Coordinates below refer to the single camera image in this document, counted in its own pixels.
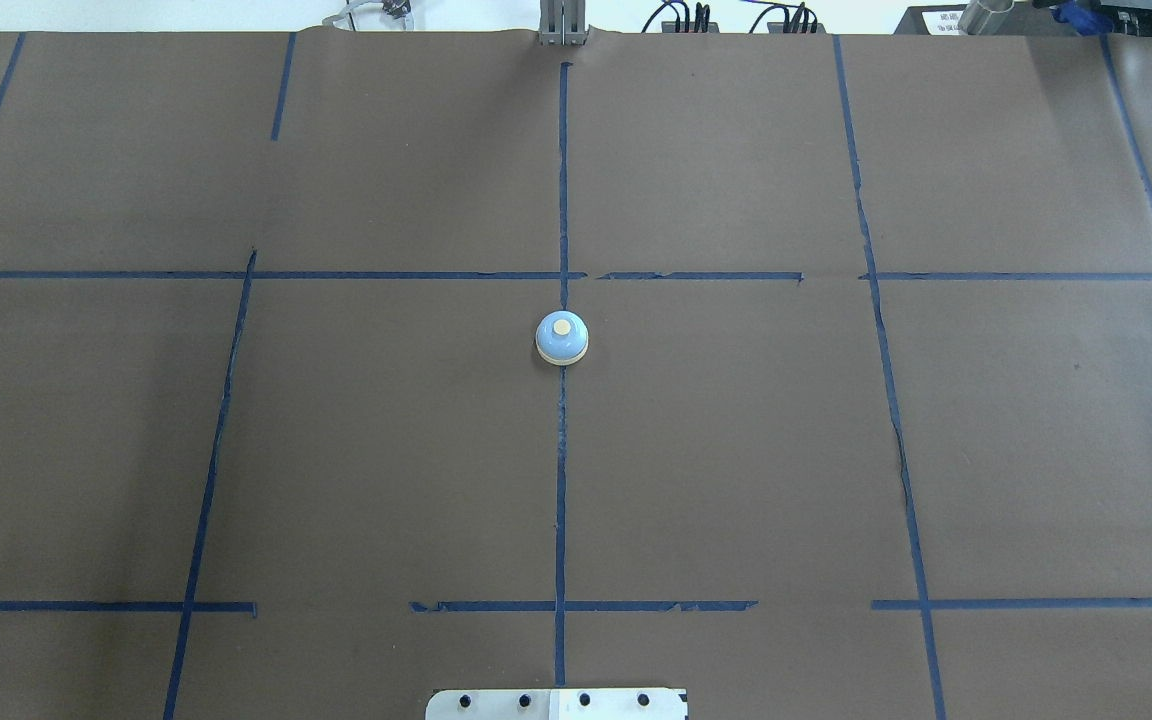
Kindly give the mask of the blue and white bell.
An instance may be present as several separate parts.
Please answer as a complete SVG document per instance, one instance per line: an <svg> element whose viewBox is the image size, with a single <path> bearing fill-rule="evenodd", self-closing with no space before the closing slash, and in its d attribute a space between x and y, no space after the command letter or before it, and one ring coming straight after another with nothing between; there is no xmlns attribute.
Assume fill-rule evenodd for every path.
<svg viewBox="0 0 1152 720"><path fill-rule="evenodd" d="M536 351L550 365L570 366L586 355L589 346L588 325L573 311L545 314L535 329Z"/></svg>

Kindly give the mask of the silver metal cup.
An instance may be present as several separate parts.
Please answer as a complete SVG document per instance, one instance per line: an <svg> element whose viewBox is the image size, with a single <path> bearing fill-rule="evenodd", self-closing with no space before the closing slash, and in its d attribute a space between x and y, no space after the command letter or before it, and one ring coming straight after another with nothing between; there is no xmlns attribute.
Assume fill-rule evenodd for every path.
<svg viewBox="0 0 1152 720"><path fill-rule="evenodd" d="M991 36L1000 32L1005 20L1009 18L1015 1L1011 0L972 0L968 1L957 20L961 35Z"/></svg>

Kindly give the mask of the aluminium frame post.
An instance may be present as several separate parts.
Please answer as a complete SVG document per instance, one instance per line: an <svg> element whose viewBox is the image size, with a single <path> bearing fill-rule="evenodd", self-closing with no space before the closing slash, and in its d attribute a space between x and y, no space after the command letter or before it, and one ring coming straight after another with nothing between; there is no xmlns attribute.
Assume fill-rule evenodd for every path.
<svg viewBox="0 0 1152 720"><path fill-rule="evenodd" d="M585 0L541 0L538 40L543 46L582 46L588 41Z"/></svg>

